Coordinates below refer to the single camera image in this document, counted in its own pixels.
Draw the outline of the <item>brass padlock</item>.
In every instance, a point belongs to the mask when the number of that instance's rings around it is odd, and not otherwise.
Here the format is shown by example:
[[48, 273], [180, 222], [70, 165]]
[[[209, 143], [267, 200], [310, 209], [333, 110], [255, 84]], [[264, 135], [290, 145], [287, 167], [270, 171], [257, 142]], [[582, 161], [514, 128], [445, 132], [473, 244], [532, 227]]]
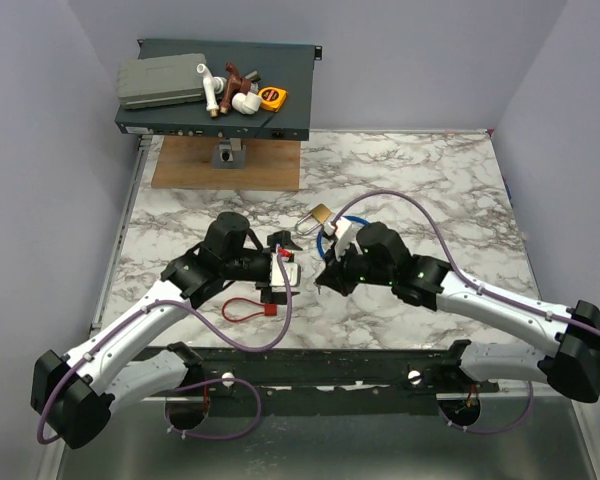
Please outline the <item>brass padlock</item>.
[[294, 225], [294, 231], [301, 236], [310, 235], [323, 228], [324, 224], [333, 216], [333, 211], [325, 204], [318, 204], [311, 208]]

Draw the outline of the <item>blue cable lock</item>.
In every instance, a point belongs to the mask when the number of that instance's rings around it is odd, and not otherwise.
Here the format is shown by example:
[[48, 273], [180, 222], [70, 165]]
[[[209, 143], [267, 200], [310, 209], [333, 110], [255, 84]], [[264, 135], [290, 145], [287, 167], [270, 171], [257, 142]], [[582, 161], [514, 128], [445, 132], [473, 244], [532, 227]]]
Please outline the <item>blue cable lock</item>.
[[332, 242], [336, 260], [340, 260], [346, 250], [355, 240], [355, 225], [366, 226], [369, 222], [357, 216], [342, 216], [338, 220], [327, 220], [316, 238], [319, 256], [324, 259], [326, 250], [322, 241], [329, 239]]

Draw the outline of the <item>red cable lock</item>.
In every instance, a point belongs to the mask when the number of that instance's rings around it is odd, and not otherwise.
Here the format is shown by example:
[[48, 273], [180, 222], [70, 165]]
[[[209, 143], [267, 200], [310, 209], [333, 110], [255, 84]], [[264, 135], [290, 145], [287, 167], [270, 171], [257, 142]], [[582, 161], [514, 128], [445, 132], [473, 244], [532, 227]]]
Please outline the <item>red cable lock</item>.
[[278, 307], [273, 303], [261, 303], [244, 297], [234, 297], [222, 305], [221, 316], [231, 324], [244, 323], [259, 317], [276, 317]]

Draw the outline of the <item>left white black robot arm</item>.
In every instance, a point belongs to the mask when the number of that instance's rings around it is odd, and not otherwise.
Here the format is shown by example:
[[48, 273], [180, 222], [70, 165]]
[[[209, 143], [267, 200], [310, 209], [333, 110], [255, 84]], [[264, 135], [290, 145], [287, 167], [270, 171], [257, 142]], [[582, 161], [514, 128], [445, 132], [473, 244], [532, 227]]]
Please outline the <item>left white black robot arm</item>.
[[291, 234], [282, 230], [260, 242], [246, 217], [223, 212], [204, 239], [171, 260], [159, 279], [127, 312], [63, 355], [49, 350], [34, 365], [31, 406], [39, 415], [36, 436], [47, 445], [63, 440], [77, 449], [93, 440], [113, 414], [162, 392], [194, 393], [202, 380], [186, 347], [169, 347], [137, 361], [155, 338], [232, 283], [282, 287], [288, 298], [301, 269]]

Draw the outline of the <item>white pipe elbow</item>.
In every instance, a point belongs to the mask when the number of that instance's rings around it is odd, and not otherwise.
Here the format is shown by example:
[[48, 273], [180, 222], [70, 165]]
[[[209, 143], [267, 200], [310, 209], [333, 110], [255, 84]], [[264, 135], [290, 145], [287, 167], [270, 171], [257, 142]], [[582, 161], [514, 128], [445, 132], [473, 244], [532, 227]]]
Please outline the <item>white pipe elbow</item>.
[[262, 98], [251, 91], [235, 93], [231, 100], [232, 108], [243, 115], [254, 115], [261, 107]]

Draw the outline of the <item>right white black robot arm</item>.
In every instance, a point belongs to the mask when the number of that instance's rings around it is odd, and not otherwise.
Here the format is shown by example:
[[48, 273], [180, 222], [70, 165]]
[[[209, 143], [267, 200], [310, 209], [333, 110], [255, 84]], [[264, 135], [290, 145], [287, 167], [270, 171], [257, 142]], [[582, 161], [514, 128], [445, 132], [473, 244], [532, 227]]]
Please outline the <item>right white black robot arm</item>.
[[353, 233], [342, 223], [332, 235], [316, 283], [343, 296], [361, 284], [390, 288], [404, 303], [479, 321], [519, 344], [468, 343], [444, 362], [440, 379], [460, 392], [474, 381], [512, 379], [545, 383], [582, 403], [600, 397], [600, 310], [547, 303], [470, 278], [446, 261], [413, 254], [381, 222]]

